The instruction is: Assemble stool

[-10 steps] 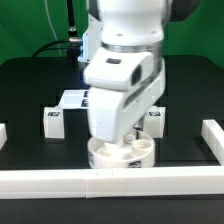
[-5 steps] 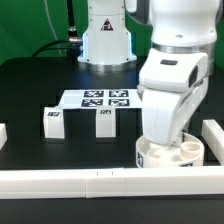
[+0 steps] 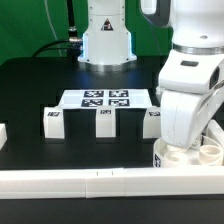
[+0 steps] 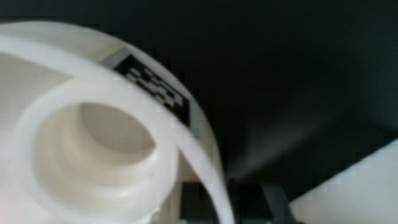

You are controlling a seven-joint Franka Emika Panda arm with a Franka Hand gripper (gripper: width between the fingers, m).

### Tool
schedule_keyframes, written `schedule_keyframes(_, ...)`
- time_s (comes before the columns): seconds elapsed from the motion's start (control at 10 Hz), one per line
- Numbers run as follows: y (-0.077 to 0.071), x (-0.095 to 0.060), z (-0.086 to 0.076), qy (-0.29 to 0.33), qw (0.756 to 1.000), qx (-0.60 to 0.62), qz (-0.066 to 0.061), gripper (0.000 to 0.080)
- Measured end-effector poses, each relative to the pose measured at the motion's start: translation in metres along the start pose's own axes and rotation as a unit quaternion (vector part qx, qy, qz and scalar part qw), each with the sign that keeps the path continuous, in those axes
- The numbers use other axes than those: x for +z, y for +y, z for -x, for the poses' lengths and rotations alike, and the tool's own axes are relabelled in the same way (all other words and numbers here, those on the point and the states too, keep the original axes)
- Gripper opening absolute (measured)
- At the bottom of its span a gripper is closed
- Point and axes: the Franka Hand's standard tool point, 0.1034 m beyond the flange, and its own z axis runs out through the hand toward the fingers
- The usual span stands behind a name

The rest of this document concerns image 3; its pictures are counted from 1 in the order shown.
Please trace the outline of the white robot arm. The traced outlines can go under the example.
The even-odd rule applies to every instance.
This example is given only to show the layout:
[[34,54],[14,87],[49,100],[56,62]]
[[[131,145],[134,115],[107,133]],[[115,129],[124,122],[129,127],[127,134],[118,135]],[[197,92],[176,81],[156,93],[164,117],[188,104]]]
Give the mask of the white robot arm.
[[[188,148],[224,102],[224,0],[139,0],[153,25],[173,29],[159,73],[161,135]],[[87,0],[88,28],[79,64],[118,71],[135,62],[125,26],[125,0]]]

